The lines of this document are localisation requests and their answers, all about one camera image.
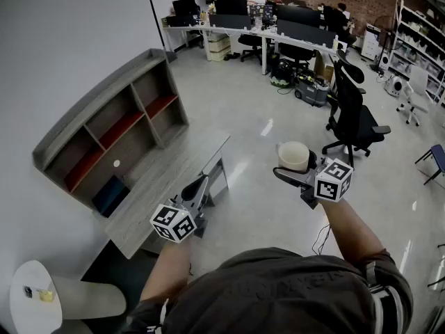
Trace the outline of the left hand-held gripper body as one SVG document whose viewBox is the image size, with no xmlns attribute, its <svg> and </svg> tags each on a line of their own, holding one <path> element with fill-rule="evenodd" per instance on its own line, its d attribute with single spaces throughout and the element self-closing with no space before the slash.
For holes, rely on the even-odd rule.
<svg viewBox="0 0 445 334">
<path fill-rule="evenodd" d="M 150 224 L 160 238 L 177 244 L 190 235 L 202 238 L 208 223 L 203 213 L 204 206 L 213 205 L 211 195 L 203 208 L 198 205 L 199 201 L 183 201 L 178 193 L 156 208 Z"/>
</svg>

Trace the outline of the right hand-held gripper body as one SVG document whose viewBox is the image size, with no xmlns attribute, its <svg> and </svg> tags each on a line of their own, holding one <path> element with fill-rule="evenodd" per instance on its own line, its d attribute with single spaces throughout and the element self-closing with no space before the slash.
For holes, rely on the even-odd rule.
<svg viewBox="0 0 445 334">
<path fill-rule="evenodd" d="M 300 197 L 312 209 L 319 200 L 339 202 L 350 188 L 353 172 L 354 168 L 340 159 L 323 158 L 314 170 L 310 170 Z"/>
</svg>

